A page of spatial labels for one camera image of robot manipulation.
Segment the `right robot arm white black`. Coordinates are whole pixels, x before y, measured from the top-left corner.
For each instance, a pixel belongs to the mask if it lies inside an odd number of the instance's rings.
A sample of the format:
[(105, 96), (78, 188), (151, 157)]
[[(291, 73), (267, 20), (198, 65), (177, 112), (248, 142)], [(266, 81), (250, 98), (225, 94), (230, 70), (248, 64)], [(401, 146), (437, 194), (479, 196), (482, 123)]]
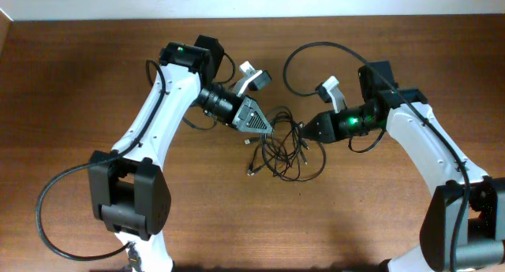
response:
[(346, 106), (334, 76), (316, 87), (332, 110), (301, 130), (304, 138), (334, 143), (379, 129), (409, 155), (432, 195), (418, 246), (380, 271), (475, 271), (504, 262), (504, 180), (473, 163), (443, 130), (425, 96), (401, 89), (388, 61), (359, 68), (364, 103)]

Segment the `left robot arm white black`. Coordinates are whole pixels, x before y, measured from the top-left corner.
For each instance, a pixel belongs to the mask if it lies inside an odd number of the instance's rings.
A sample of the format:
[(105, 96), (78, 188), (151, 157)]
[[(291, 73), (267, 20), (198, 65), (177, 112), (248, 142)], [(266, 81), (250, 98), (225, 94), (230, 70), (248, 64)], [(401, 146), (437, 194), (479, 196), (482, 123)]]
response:
[(93, 214), (125, 245), (135, 271), (174, 268), (163, 236), (171, 205), (163, 165), (187, 109), (199, 106), (239, 132), (272, 131), (257, 101), (245, 93), (264, 88), (271, 76), (246, 61), (240, 66), (242, 78), (228, 90), (214, 81), (224, 55), (219, 41), (205, 35), (193, 45), (168, 43), (129, 130), (110, 152), (95, 151), (90, 158)]

